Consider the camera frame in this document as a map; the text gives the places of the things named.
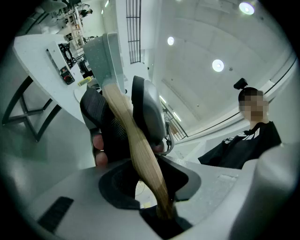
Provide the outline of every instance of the black jacket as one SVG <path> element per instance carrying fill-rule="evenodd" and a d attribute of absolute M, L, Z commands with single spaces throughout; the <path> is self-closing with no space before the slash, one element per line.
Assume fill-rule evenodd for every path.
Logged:
<path fill-rule="evenodd" d="M 273 122 L 259 122 L 249 131 L 224 139 L 198 160 L 201 164 L 241 169 L 245 162 L 257 159 L 271 147 L 281 143 Z"/>
<path fill-rule="evenodd" d="M 88 14 L 88 11 L 87 11 L 87 10 L 82 10 L 82 11 L 80 12 L 80 15 L 81 15 L 82 17 L 85 17 L 87 14 Z"/>

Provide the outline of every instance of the white desk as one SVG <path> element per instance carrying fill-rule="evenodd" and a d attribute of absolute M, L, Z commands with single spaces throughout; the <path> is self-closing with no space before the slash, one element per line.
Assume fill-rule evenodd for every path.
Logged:
<path fill-rule="evenodd" d="M 64 41 L 63 35 L 37 34 L 16 37 L 14 52 L 32 80 L 61 108 L 84 123 L 74 96 L 77 82 L 66 85 L 47 52 L 52 41 Z"/>

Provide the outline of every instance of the metal railing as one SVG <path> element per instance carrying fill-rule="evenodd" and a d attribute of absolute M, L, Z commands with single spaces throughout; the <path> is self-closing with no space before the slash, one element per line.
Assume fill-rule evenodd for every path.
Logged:
<path fill-rule="evenodd" d="M 126 20 L 130 63 L 141 62 L 141 2 L 126 0 Z"/>
<path fill-rule="evenodd" d="M 161 103 L 165 115 L 165 121 L 170 122 L 170 128 L 171 131 L 177 141 L 184 139 L 187 137 L 187 133 L 184 131 L 182 126 L 179 124 L 179 122 L 174 118 L 172 112 L 169 111 L 169 109 L 164 105 L 164 103 Z"/>

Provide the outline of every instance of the electronic device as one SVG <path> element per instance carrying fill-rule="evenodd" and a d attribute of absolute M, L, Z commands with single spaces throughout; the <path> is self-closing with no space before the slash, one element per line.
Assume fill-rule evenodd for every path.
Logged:
<path fill-rule="evenodd" d="M 72 77 L 72 75 L 70 74 L 69 70 L 67 69 L 67 67 L 63 67 L 61 70 L 61 77 L 62 79 L 65 81 L 65 83 L 67 85 L 70 85 L 72 82 L 74 82 L 74 78 Z"/>
<path fill-rule="evenodd" d="M 53 41 L 48 45 L 47 50 L 49 51 L 60 73 L 64 73 L 64 75 L 62 75 L 61 77 L 66 84 L 69 85 L 72 82 L 79 82 L 83 79 L 80 68 L 70 51 L 70 44 L 68 44 L 67 41 Z"/>

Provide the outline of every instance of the white ceiling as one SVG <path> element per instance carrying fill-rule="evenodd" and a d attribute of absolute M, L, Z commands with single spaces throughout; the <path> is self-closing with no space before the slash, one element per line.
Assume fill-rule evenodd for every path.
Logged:
<path fill-rule="evenodd" d="M 260 88 L 268 81 L 263 76 L 289 46 L 280 27 L 258 4 L 253 15 L 242 14 L 238 4 L 162 1 L 153 82 L 186 130 L 236 105 L 239 92 L 233 85 L 241 77 Z M 166 44 L 167 36 L 175 38 L 173 46 Z M 215 59 L 224 62 L 222 72 L 212 69 Z"/>

